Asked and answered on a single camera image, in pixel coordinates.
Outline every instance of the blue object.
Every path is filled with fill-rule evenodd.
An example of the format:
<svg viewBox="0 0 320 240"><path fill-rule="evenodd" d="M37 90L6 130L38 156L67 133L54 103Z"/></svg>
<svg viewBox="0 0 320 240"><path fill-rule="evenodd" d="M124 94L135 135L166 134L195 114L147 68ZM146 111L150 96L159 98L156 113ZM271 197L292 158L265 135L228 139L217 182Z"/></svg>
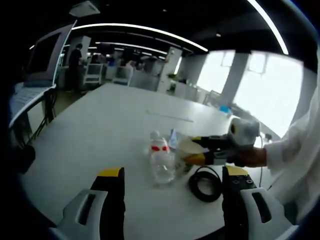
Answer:
<svg viewBox="0 0 320 240"><path fill-rule="evenodd" d="M170 139L168 141L168 146L170 148L176 149L177 144L178 144L177 132L176 132L176 129L173 128L171 130L171 136L170 136Z"/></svg>
<svg viewBox="0 0 320 240"><path fill-rule="evenodd" d="M223 113L229 113L229 111L230 111L230 108L229 107L227 107L227 106L224 106L224 105L221 105L220 106L220 109L219 109L221 112L223 112Z"/></svg>

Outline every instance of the white sleeve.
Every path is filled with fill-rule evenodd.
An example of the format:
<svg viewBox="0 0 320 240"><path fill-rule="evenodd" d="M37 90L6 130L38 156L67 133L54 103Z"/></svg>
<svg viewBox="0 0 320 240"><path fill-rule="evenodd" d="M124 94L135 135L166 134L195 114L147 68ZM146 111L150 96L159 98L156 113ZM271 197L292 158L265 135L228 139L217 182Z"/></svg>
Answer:
<svg viewBox="0 0 320 240"><path fill-rule="evenodd" d="M318 105L319 88L317 87L314 91L309 111L289 127L281 140L264 146L266 149L266 164L271 172L283 169L286 163L295 158L308 133L310 121L315 119Z"/></svg>

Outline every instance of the window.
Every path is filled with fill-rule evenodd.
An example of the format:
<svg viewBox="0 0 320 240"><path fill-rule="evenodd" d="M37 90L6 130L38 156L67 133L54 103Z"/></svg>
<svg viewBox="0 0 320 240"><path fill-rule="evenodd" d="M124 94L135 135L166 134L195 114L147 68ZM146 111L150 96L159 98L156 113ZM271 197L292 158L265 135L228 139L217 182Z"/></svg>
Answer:
<svg viewBox="0 0 320 240"><path fill-rule="evenodd" d="M176 64L176 67L175 67L175 70L174 70L174 74L177 74L178 71L179 71L179 68L180 68L180 64L181 64L181 60L182 60L182 56L179 58L177 64Z"/></svg>
<svg viewBox="0 0 320 240"><path fill-rule="evenodd" d="M256 71L250 66L245 71L234 102L283 137L300 98L303 63L283 55L267 55L251 58L251 69ZM263 59L266 63L261 73Z"/></svg>
<svg viewBox="0 0 320 240"><path fill-rule="evenodd" d="M263 52L253 52L249 60L249 70L262 74L266 66L267 54Z"/></svg>
<svg viewBox="0 0 320 240"><path fill-rule="evenodd" d="M234 58L235 58L235 54L236 54L235 51L226 51L223 56L222 66L231 67L232 62L234 61Z"/></svg>
<svg viewBox="0 0 320 240"><path fill-rule="evenodd" d="M197 85L209 92L213 90L221 94L234 57L234 50L210 52L201 69Z"/></svg>

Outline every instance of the keyboard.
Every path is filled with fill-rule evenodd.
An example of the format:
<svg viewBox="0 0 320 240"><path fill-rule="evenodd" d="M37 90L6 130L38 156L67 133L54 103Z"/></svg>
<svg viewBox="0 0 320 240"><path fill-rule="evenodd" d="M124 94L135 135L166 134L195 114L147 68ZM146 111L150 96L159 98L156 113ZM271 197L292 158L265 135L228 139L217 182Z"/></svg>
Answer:
<svg viewBox="0 0 320 240"><path fill-rule="evenodd" d="M18 89L10 101L11 121L9 126L12 126L19 115L33 103L33 100L41 97L50 88L52 87L22 87Z"/></svg>

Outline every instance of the plastic water bottle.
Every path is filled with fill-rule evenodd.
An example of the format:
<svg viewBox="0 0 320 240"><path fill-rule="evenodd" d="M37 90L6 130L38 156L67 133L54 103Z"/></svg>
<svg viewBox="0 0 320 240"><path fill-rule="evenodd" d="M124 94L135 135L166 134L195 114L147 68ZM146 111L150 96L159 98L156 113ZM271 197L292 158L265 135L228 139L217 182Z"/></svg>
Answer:
<svg viewBox="0 0 320 240"><path fill-rule="evenodd" d="M167 141L158 131L150 133L150 165L157 184L167 184L175 178L175 158L170 153Z"/></svg>
<svg viewBox="0 0 320 240"><path fill-rule="evenodd" d="M151 145L150 145L150 153L162 152L165 151L167 153L170 152L167 141L160 137L160 133L158 131L152 131L150 133Z"/></svg>
<svg viewBox="0 0 320 240"><path fill-rule="evenodd" d="M166 151L156 151L150 159L151 171L157 184L170 183L176 176L175 158Z"/></svg>

